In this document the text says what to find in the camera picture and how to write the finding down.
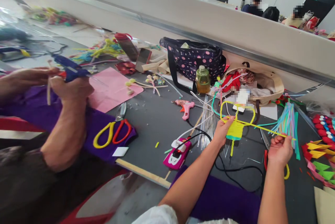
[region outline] gray table surface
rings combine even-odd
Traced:
[[[33,26],[33,29],[52,35],[51,32],[36,26]],[[29,29],[28,32],[34,34],[34,39],[41,39],[41,37],[38,36],[38,33],[32,32],[31,29]],[[64,50],[64,56],[69,56],[75,52],[71,50],[71,48],[85,47],[66,38],[57,38],[56,40],[69,45],[69,48]],[[19,60],[16,63],[22,67],[47,66],[47,59],[47,56],[42,56],[36,59]],[[114,67],[114,65],[114,63],[99,65],[98,70],[102,71],[107,67]],[[146,75],[135,73],[131,76],[131,78],[144,82]],[[166,157],[164,152],[169,150],[171,148],[172,141],[180,134],[188,130],[190,126],[181,118],[183,115],[180,112],[181,107],[171,103],[172,100],[179,99],[179,94],[177,94],[172,87],[161,88],[160,93],[161,97],[157,94],[153,94],[151,89],[145,89],[144,92],[127,101],[125,118],[127,118],[136,128],[138,136],[129,144],[129,150],[122,160],[159,177],[165,178],[169,169],[163,165],[163,160]],[[182,92],[182,94],[184,95],[182,99],[193,100],[195,103],[200,105],[200,102],[198,102],[193,96],[184,92]],[[117,113],[117,109],[118,108],[114,108],[109,111],[108,114],[115,115]],[[194,125],[196,123],[201,115],[201,112],[202,109],[198,107],[191,109],[189,118],[191,124]],[[239,119],[250,121],[251,113],[246,112],[244,115],[239,116]],[[274,122],[274,120],[261,116],[259,124],[271,122]],[[301,117],[299,117],[298,120],[298,140],[301,160],[296,160],[295,156],[291,158],[288,163],[290,168],[290,177],[285,181],[286,207],[289,222],[317,223],[313,186],[322,188],[322,183],[318,180],[314,182],[307,174],[308,169],[306,161],[302,155],[301,145],[311,140],[319,140],[319,136],[317,136],[312,129],[309,128],[307,123]],[[231,164],[229,165],[229,154],[226,158],[222,152],[221,155],[226,169],[235,169],[242,166],[257,166],[265,173],[263,163],[264,150],[265,145],[261,138],[260,131],[258,129],[253,129],[253,127],[245,127],[240,143],[235,145]],[[185,164],[189,166],[200,153],[200,148],[194,145],[186,158]],[[252,161],[248,158],[259,161],[260,163]],[[222,168],[220,160],[217,158],[216,161],[217,166]],[[176,171],[172,171],[168,176],[167,181],[172,182],[176,173]],[[234,185],[234,182],[232,182],[224,172],[217,170],[215,167],[212,168],[211,175]],[[256,169],[245,169],[238,172],[230,172],[230,176],[239,181],[247,190],[251,191],[258,188],[262,181],[261,175]]]

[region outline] smartphone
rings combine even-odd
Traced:
[[[139,56],[137,57],[136,66],[135,66],[135,69],[138,72],[140,73],[145,72],[142,66],[149,62],[151,53],[152,52],[149,49],[144,49],[144,48],[141,49]]]

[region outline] pink hot glue gun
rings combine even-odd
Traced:
[[[194,102],[189,102],[185,100],[176,100],[176,101],[171,101],[171,102],[175,103],[178,106],[183,107],[180,112],[184,112],[184,115],[182,117],[184,121],[186,121],[186,119],[189,118],[189,109],[195,106]]]

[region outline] yellow liquid bottle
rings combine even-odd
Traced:
[[[195,83],[199,93],[205,94],[210,91],[209,71],[205,66],[200,65],[197,69]]]

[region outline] hand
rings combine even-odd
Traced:
[[[276,136],[271,139],[271,146],[268,153],[269,162],[286,166],[293,154],[292,137]]]
[[[7,80],[18,89],[24,92],[32,86],[40,86],[48,83],[48,78],[56,75],[59,69],[40,67],[40,68],[22,68],[6,76]]]
[[[228,120],[226,123],[224,123],[222,120],[219,120],[215,129],[213,140],[220,141],[220,143],[223,146],[226,143],[226,135],[228,129],[234,122],[234,119],[235,119],[234,116],[231,116],[229,119],[228,117],[224,117],[223,120]]]
[[[63,104],[65,102],[78,103],[81,101],[86,103],[86,98],[94,91],[88,80],[88,77],[82,77],[65,83],[61,77],[55,76],[50,79],[50,84]]]

